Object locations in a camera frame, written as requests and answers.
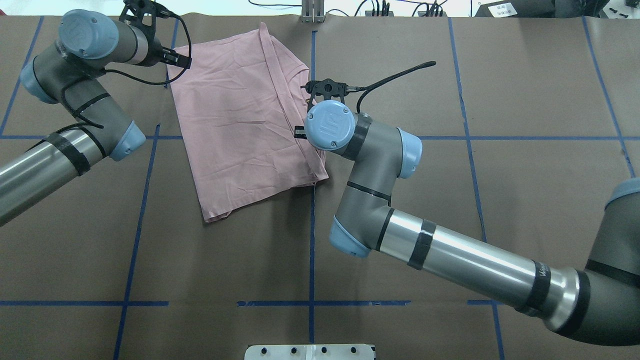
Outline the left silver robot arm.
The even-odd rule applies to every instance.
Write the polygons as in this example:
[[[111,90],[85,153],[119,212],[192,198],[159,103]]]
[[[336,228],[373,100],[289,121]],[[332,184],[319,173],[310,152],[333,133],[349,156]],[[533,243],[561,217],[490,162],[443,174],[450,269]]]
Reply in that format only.
[[[1,167],[1,224],[5,225],[105,158],[121,161],[146,135],[99,82],[121,75],[166,86],[192,63],[157,37],[158,19],[182,17],[153,0],[126,0],[117,19],[87,9],[67,11],[57,38],[25,62],[19,84],[44,104],[58,105],[70,122]]]

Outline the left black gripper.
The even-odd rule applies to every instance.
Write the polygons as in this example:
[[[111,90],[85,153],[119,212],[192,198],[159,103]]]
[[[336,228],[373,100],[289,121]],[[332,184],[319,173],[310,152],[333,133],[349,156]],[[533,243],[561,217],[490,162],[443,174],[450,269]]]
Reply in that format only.
[[[162,63],[189,69],[192,64],[190,55],[183,55],[175,50],[163,50],[162,43],[157,36],[148,39],[146,36],[137,36],[133,65],[144,68],[154,66],[162,59]]]

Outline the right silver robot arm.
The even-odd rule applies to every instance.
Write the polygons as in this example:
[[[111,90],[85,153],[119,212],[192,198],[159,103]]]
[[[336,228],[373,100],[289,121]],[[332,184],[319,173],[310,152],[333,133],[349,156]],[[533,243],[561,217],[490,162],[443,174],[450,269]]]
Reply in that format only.
[[[329,231],[334,248],[360,258],[371,251],[391,256],[574,341],[638,346],[638,177],[612,192],[584,269],[553,268],[394,208],[396,180],[412,176],[422,157],[417,136],[332,99],[308,100],[295,136],[353,162]]]

